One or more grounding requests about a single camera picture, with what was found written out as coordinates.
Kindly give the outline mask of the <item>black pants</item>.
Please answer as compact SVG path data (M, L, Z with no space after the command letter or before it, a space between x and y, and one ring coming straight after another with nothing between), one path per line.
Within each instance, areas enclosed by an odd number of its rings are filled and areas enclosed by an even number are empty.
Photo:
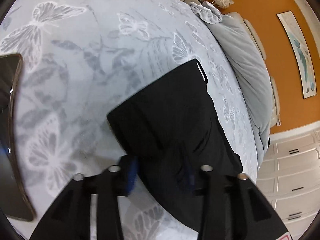
M116 139L137 162L138 176L174 218L198 231L199 170L235 176L242 163L223 131L207 76L196 59L168 72L107 115Z

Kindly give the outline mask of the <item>black smartphone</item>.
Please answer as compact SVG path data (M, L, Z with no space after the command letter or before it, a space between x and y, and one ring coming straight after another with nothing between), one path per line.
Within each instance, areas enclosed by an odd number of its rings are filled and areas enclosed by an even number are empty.
M22 66L20 54L1 56L1 210L10 218L30 222L36 212L23 186L14 137L15 99Z

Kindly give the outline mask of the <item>butterfly print bed sheet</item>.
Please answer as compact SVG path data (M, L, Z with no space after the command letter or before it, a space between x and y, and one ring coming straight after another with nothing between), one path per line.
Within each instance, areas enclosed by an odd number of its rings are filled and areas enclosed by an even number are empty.
M76 173L99 174L124 151L107 113L191 59L202 64L225 135L244 171L257 152L242 92L212 33L179 0L16 0L1 54L19 53L16 156L37 217Z

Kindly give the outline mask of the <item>white wardrobe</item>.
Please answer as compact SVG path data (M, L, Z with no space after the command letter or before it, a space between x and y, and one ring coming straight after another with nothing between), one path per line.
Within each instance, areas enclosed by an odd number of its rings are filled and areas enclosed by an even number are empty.
M257 187L293 239L319 211L319 122L276 133L257 174Z

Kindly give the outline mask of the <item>grey duvet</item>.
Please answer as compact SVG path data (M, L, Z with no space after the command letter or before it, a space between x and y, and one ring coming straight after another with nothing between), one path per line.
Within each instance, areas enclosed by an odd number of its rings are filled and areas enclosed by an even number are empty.
M206 1L202 5L194 2L189 5L217 39L235 72L253 130L258 165L261 165L268 149L273 103L266 64L248 32L236 18L222 14Z

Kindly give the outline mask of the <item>white bedside ornament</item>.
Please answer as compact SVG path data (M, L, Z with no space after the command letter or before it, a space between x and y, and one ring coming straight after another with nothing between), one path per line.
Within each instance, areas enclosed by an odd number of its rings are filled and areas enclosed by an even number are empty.
M213 0L213 4L217 5L221 9L226 9L230 5L234 4L233 0Z

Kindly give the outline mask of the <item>framed wall picture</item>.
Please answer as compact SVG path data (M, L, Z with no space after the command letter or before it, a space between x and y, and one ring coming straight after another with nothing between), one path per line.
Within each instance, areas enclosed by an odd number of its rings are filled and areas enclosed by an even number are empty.
M310 98L317 94L316 79L313 69L310 51L292 11L277 14L291 43L302 83L303 99Z

